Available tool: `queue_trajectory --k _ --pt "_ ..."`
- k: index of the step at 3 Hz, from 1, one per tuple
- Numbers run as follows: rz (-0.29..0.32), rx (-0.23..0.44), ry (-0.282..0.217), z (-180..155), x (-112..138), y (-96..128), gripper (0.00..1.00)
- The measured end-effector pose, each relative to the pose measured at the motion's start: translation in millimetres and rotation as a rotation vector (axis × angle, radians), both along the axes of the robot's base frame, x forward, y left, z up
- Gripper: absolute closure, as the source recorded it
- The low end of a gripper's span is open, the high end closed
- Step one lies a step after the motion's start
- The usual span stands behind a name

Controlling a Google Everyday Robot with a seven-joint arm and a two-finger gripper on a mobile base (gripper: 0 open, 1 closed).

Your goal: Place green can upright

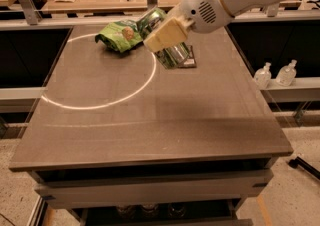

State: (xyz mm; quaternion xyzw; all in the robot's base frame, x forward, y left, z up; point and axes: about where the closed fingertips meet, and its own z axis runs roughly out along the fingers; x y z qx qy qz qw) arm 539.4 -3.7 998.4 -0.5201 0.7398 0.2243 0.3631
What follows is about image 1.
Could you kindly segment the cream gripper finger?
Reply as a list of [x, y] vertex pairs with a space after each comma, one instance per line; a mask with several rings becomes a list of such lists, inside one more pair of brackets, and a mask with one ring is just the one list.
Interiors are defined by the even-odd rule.
[[167, 17], [147, 36], [144, 44], [152, 53], [175, 46], [187, 39], [193, 24], [192, 19], [183, 15]]
[[172, 9], [170, 9], [167, 13], [167, 19], [169, 18], [178, 18], [182, 15], [182, 12], [180, 10], [180, 5], [177, 4]]

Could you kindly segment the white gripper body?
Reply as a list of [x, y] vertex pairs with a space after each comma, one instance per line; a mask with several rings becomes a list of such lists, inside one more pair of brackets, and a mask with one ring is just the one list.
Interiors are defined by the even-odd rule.
[[229, 24], [234, 16], [222, 0], [181, 0], [180, 10], [196, 33], [210, 33]]

